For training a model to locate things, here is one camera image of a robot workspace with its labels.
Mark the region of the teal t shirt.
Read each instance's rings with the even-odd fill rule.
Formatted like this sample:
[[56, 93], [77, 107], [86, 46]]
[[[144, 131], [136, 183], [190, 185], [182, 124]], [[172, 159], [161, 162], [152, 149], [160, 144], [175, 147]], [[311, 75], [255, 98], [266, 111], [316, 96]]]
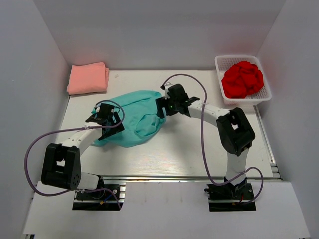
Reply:
[[96, 140], [93, 146], [102, 147], [107, 143], [116, 144], [121, 147], [133, 147], [143, 144], [151, 139], [166, 121], [166, 118], [157, 116], [156, 99], [162, 94], [152, 90], [139, 90], [111, 98], [124, 110], [119, 112], [123, 121], [124, 131], [112, 135], [101, 141]]

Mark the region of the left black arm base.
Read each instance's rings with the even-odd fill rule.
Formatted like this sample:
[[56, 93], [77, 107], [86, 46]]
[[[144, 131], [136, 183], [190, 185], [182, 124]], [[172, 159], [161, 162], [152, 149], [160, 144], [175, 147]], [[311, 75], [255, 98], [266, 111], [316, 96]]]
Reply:
[[[125, 184], [105, 184], [123, 206], [125, 199]], [[73, 201], [73, 211], [120, 211], [118, 203], [109, 191], [95, 193], [76, 193]]]

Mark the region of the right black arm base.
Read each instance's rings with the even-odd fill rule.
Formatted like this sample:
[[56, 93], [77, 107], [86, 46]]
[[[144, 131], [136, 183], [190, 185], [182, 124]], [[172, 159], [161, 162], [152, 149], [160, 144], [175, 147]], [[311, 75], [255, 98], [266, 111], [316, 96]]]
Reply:
[[256, 211], [255, 202], [248, 203], [254, 198], [252, 185], [243, 186], [235, 194], [226, 185], [215, 186], [207, 184], [204, 192], [208, 195], [210, 212], [249, 212]]

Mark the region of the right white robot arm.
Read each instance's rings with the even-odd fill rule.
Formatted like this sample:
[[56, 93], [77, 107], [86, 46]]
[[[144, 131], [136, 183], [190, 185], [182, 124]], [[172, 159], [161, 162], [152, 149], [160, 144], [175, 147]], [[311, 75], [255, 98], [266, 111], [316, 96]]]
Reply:
[[224, 182], [232, 186], [246, 182], [246, 158], [255, 139], [255, 133], [241, 108], [224, 110], [202, 102], [198, 97], [181, 96], [160, 98], [132, 92], [110, 100], [118, 108], [124, 130], [110, 138], [121, 147], [141, 145], [155, 136], [166, 117], [177, 113], [200, 119], [200, 136], [204, 137], [204, 123], [218, 129], [222, 146], [227, 152], [227, 170]]

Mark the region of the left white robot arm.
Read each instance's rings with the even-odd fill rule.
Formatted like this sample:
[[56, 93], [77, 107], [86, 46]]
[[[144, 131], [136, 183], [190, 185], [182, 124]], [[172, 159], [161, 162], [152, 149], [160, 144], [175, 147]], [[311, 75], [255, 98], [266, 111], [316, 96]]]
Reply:
[[83, 129], [62, 143], [47, 146], [42, 167], [42, 184], [66, 190], [97, 190], [100, 176], [83, 172], [81, 155], [96, 140], [124, 130], [117, 113], [106, 118], [90, 116]]

